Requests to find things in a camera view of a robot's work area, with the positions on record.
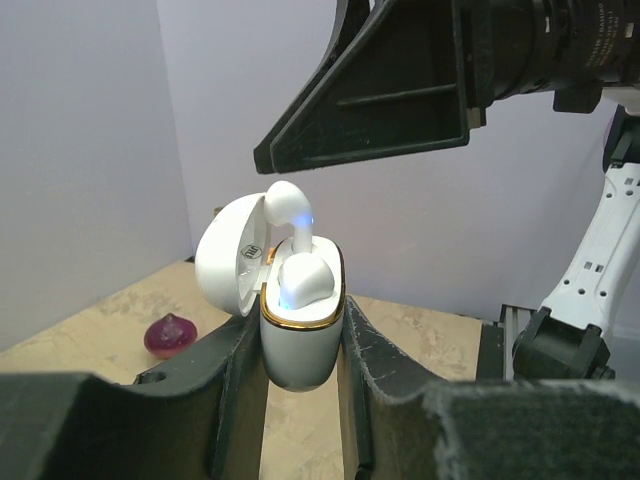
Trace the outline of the white gold-rimmed charging case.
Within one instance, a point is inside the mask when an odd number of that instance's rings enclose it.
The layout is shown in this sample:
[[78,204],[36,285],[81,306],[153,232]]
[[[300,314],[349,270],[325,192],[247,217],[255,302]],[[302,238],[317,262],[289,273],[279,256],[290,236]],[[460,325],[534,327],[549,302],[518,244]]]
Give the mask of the white gold-rimmed charging case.
[[292,250],[294,228],[274,226],[264,215],[265,192],[226,205],[202,235],[195,254],[200,291],[214,307],[246,317],[259,309],[261,349],[270,380],[306,392],[331,375],[337,360],[346,304],[346,272],[337,244],[313,232],[312,251],[334,276],[333,294],[299,310],[279,305],[278,272]]

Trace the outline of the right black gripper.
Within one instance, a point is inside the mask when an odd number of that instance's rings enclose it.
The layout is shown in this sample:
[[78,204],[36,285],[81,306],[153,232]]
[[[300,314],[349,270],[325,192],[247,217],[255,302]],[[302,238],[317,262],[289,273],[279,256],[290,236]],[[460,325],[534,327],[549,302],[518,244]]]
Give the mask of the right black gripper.
[[339,1],[320,65],[255,148],[284,174],[464,146],[520,88],[532,1]]

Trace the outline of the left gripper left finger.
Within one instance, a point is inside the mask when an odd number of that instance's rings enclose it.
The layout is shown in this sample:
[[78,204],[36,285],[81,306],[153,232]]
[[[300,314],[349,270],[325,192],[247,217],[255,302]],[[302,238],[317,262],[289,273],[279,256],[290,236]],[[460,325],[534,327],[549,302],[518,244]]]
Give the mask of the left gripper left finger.
[[259,316],[234,316],[130,385],[1,378],[5,479],[255,479],[268,379]]

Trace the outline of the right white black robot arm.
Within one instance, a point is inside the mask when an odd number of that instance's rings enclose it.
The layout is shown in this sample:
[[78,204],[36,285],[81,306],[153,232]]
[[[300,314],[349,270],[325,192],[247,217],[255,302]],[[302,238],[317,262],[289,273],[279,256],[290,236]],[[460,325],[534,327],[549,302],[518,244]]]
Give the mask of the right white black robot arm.
[[639,245],[638,99],[635,1],[341,1],[254,162],[371,162],[349,208],[358,293],[531,307],[517,371],[593,375]]

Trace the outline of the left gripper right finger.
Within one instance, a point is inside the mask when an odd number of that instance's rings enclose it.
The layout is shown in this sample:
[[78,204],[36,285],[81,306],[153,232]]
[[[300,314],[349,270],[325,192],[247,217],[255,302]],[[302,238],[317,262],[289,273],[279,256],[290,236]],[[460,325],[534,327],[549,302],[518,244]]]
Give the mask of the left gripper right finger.
[[635,479],[639,388],[616,380],[444,380],[353,300],[339,352],[348,479]]

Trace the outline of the white stem earbud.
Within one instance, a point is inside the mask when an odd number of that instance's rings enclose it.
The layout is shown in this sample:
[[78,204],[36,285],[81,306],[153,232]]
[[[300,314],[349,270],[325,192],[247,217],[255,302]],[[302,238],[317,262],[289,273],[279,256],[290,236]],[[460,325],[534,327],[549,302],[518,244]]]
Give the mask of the white stem earbud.
[[329,298],[335,280],[328,263],[314,253],[296,253],[287,258],[278,272],[279,305],[299,310]]
[[277,181],[264,195],[264,215],[274,226],[291,225],[294,228],[294,253],[312,251],[313,213],[303,191],[289,181]]

